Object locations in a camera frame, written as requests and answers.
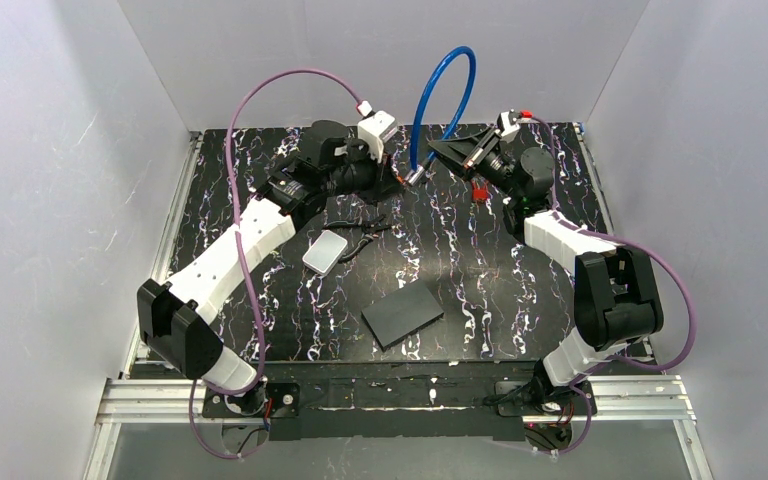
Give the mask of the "red cable lock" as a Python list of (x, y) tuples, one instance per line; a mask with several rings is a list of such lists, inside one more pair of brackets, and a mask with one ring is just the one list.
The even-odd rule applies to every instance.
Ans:
[(489, 190), (486, 183), (471, 183), (471, 201), (475, 204), (485, 204), (489, 199)]

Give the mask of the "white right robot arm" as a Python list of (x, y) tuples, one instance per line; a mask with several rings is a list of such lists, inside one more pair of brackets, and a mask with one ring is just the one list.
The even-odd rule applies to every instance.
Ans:
[(507, 155), (499, 129), (430, 142), (451, 173), (480, 177), (504, 194), (507, 231), (570, 272), (574, 326), (536, 365), (527, 384), (532, 398), (579, 383), (589, 370), (628, 345), (659, 332), (664, 315), (651, 257), (638, 247), (575, 226), (553, 205), (555, 160), (539, 147)]

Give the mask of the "blue cable lock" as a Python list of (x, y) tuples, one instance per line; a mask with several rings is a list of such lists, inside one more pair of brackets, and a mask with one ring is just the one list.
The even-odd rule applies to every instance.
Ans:
[(454, 133), (466, 113), (477, 79), (477, 57), (466, 45), (454, 47), (431, 70), (408, 127), (406, 183), (418, 185), (428, 173), (434, 154), (426, 147), (425, 125), (443, 128), (443, 137)]

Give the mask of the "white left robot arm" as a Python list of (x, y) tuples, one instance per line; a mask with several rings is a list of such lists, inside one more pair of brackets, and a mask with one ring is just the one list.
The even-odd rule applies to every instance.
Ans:
[(379, 111), (357, 133), (317, 120), (289, 153), (257, 183), (232, 225), (201, 255), (164, 283), (146, 280), (137, 291), (140, 338), (190, 380), (225, 395), (243, 395), (262, 378), (213, 331), (223, 304), (240, 286), (254, 287), (251, 272), (273, 250), (320, 214), (328, 199), (355, 195), (376, 204), (401, 192), (385, 144), (398, 124)]

